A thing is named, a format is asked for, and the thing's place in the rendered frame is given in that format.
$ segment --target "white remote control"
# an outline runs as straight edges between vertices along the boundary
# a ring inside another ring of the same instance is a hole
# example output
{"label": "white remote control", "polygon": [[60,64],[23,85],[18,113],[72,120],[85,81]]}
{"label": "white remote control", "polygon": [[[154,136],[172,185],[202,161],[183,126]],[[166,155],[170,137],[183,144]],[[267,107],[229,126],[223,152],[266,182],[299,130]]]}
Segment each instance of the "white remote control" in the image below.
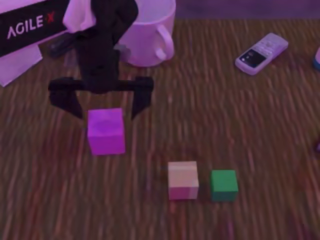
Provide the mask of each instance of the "white remote control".
{"label": "white remote control", "polygon": [[249,75],[255,75],[280,53],[289,43],[282,37],[269,33],[235,60],[235,65]]}

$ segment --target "remote control screen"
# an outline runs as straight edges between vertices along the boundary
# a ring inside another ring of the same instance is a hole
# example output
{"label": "remote control screen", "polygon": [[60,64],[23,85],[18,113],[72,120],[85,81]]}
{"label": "remote control screen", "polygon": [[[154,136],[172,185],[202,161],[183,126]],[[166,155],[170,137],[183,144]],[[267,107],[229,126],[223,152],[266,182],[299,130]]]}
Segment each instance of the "remote control screen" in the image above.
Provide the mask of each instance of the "remote control screen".
{"label": "remote control screen", "polygon": [[267,58],[255,50],[250,49],[240,57],[240,60],[252,68],[259,66]]}

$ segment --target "green cube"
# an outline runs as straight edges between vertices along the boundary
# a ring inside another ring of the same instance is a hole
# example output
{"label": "green cube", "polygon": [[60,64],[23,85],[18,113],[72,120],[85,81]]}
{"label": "green cube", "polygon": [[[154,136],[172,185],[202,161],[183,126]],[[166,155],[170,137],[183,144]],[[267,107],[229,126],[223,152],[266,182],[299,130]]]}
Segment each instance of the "green cube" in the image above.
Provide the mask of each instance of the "green cube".
{"label": "green cube", "polygon": [[214,202],[233,202],[238,193],[238,182],[234,170],[211,172],[211,197]]}

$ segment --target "cube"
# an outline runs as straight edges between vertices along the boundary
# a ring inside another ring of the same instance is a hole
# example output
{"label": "cube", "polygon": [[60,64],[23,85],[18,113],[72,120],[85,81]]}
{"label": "cube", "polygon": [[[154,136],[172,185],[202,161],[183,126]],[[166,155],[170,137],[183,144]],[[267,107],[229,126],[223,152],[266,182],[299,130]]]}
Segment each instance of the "cube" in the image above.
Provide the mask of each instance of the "cube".
{"label": "cube", "polygon": [[87,137],[93,155],[114,155],[126,152],[121,108],[89,110],[87,121]]}
{"label": "cube", "polygon": [[214,202],[233,202],[238,194],[238,182],[234,170],[211,172],[211,197]]}
{"label": "cube", "polygon": [[197,162],[169,162],[168,185],[170,200],[197,199],[199,190]]}

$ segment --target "purple object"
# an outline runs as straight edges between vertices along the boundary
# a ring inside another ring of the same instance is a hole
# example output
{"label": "purple object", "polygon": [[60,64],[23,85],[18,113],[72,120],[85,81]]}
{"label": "purple object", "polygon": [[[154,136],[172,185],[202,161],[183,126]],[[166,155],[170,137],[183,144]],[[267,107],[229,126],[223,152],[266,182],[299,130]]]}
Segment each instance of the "purple object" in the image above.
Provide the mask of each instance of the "purple object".
{"label": "purple object", "polygon": [[126,146],[122,109],[89,110],[87,137],[93,155],[124,154]]}

